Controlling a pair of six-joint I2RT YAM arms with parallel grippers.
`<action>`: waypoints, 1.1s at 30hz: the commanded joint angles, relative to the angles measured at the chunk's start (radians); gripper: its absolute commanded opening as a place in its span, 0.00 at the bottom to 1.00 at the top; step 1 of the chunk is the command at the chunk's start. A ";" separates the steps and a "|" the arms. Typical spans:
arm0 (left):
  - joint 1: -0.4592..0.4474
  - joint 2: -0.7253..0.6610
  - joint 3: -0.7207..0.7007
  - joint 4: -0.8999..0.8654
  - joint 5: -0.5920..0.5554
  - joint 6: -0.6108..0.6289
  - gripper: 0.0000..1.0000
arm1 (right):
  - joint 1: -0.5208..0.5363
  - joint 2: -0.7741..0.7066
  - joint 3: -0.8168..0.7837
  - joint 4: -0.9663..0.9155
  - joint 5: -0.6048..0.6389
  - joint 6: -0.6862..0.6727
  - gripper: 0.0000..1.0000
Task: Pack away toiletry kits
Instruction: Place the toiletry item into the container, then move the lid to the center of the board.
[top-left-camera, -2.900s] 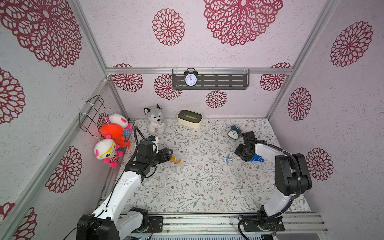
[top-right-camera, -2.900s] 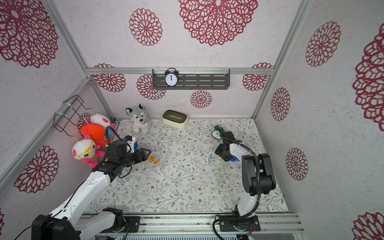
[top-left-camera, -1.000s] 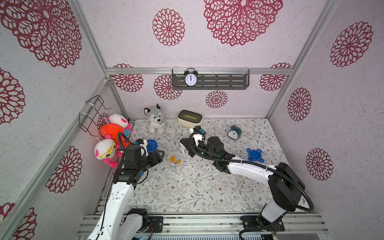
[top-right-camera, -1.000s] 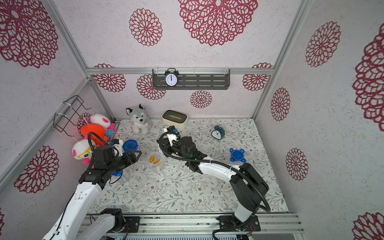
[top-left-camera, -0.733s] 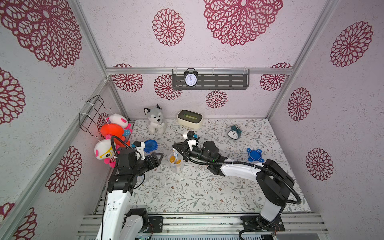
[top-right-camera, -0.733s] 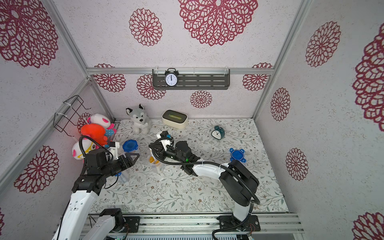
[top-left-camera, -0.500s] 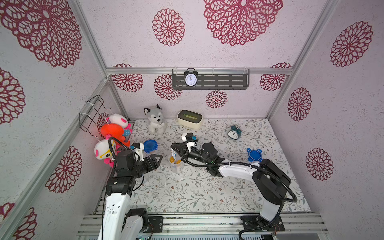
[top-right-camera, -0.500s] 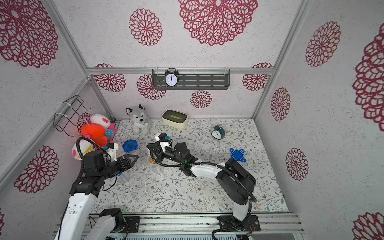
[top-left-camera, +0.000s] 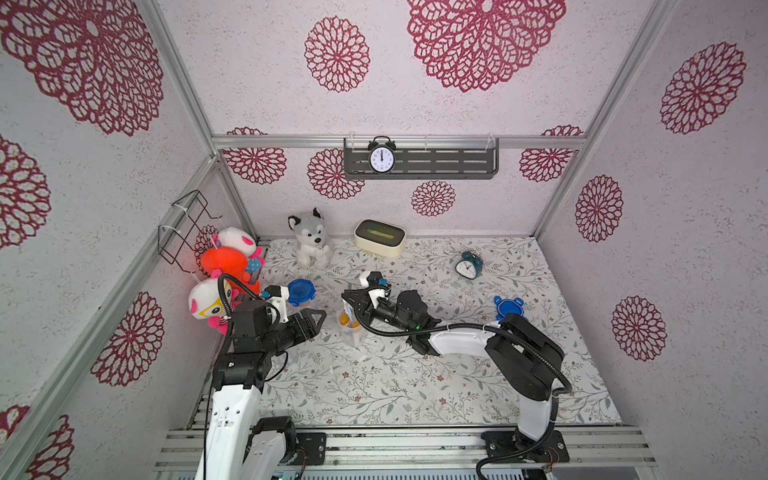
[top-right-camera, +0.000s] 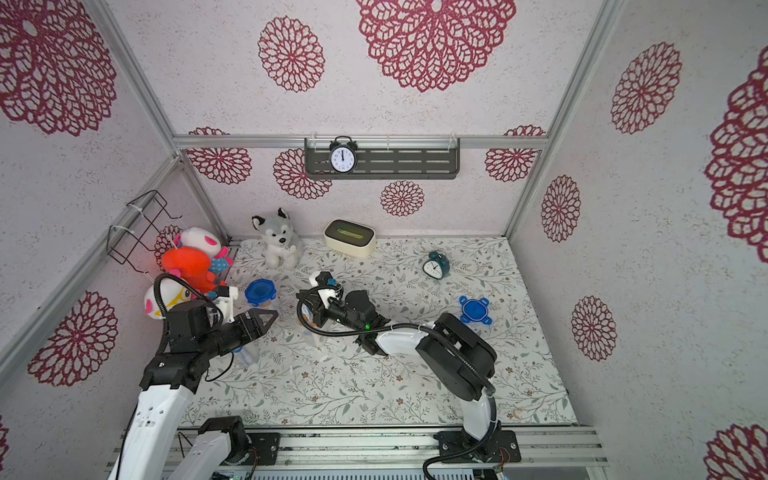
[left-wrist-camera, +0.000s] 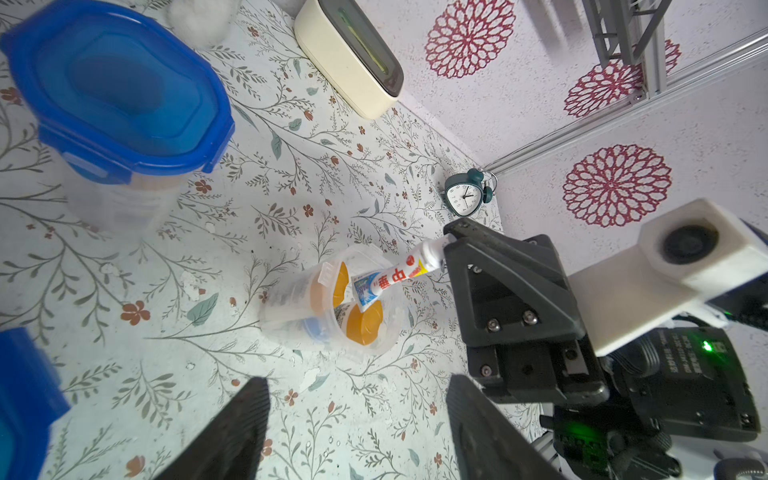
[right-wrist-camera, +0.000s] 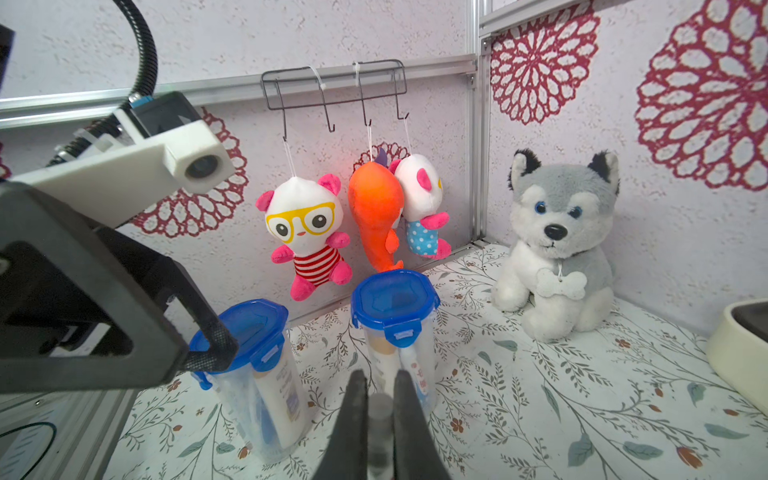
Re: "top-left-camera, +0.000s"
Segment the blue turtle lid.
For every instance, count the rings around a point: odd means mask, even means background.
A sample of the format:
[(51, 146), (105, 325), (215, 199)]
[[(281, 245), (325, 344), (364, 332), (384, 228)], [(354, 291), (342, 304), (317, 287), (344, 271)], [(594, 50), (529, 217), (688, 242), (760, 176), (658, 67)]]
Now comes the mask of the blue turtle lid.
[(493, 302), (496, 308), (497, 322), (502, 322), (508, 315), (525, 315), (525, 302), (519, 297), (510, 299), (495, 296)]
[(288, 292), (288, 302), (294, 307), (314, 300), (316, 296), (316, 288), (308, 279), (293, 280), (288, 285)]

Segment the clear plastic cup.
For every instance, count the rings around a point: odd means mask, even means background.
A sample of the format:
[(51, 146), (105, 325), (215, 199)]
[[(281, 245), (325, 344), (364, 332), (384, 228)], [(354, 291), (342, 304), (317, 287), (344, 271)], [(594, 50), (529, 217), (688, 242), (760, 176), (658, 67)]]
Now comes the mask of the clear plastic cup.
[(294, 298), (291, 296), (288, 300), (288, 303), (293, 307), (293, 309), (298, 312), (302, 308), (308, 308), (312, 302), (311, 298), (308, 297), (296, 297)]
[(343, 304), (338, 320), (341, 337), (345, 344), (352, 348), (360, 348), (367, 335), (367, 330), (358, 322), (351, 306)]

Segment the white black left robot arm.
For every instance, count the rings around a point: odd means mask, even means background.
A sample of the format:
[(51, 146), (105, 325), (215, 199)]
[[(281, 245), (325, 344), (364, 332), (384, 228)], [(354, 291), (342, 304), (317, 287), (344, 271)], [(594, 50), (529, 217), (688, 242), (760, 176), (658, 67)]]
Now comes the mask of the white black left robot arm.
[(288, 416), (259, 420), (260, 399), (273, 358), (316, 337), (327, 313), (304, 308), (282, 322), (270, 318), (273, 312), (270, 303), (256, 299), (231, 314), (213, 368), (198, 479), (271, 479), (279, 464), (296, 455), (293, 421)]

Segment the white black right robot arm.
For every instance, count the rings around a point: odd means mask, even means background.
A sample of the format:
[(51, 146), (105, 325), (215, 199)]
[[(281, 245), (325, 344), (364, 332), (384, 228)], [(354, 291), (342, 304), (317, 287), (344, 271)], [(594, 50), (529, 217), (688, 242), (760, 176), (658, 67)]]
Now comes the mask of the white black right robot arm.
[(562, 371), (564, 352), (525, 317), (508, 314), (500, 322), (445, 323), (428, 312), (416, 290), (389, 298), (386, 287), (347, 289), (341, 298), (368, 332), (403, 337), (421, 355), (452, 354), (488, 358), (519, 395), (519, 417), (512, 444), (490, 454), (480, 466), (512, 460), (532, 461), (555, 433), (559, 398), (572, 392)]

